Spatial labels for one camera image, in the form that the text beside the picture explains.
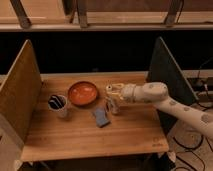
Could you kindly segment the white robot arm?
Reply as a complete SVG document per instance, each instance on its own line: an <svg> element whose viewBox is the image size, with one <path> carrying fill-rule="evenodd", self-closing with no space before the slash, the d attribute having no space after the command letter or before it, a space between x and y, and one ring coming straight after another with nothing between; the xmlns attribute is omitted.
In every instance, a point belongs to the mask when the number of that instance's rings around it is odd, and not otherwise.
<svg viewBox="0 0 213 171"><path fill-rule="evenodd" d="M120 99L132 103L151 103L156 109L170 114L209 139L213 140L213 114L184 105L170 97L167 85L162 82L151 82L143 85L109 84L108 95L117 95Z"/></svg>

